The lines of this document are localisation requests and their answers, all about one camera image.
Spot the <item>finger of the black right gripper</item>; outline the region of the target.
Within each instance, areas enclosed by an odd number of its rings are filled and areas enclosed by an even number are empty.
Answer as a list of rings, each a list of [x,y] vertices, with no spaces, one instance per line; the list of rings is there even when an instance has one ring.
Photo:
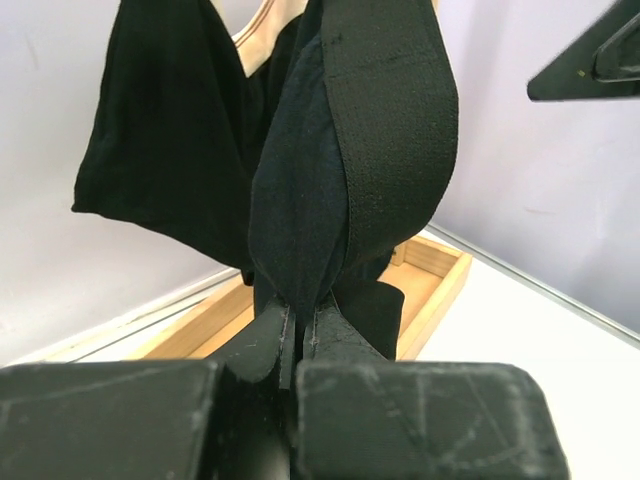
[[[639,96],[639,2],[616,1],[527,84],[532,101]]]

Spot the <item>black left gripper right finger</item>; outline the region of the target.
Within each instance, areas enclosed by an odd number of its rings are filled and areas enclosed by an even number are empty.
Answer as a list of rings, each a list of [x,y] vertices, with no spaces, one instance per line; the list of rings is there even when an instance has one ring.
[[[502,363],[393,362],[326,297],[296,372],[303,479],[566,479],[545,395]]]

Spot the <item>black underwear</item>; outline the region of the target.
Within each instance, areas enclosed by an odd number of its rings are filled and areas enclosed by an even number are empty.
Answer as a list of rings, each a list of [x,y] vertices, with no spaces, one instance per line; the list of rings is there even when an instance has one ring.
[[[246,73],[208,1],[124,1],[72,209],[240,270],[301,325],[326,297],[394,359],[393,249],[434,215],[458,92],[428,1],[307,1]]]

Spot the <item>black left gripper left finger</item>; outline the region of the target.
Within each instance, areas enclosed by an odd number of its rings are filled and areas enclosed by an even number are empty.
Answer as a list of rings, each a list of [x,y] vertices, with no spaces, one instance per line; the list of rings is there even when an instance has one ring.
[[[41,363],[1,372],[5,479],[285,479],[287,308],[204,360]]]

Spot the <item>wooden clothes rack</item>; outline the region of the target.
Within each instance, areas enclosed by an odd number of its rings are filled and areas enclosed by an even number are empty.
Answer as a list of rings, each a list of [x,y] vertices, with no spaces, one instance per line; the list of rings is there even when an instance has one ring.
[[[148,341],[138,358],[218,352],[274,301],[304,334],[326,297],[381,355],[417,356],[465,282],[467,257],[419,237],[452,176],[458,94],[428,1],[312,1],[258,128],[260,157],[235,187],[226,133],[192,123],[153,143],[151,177],[197,194],[181,213],[232,282]]]

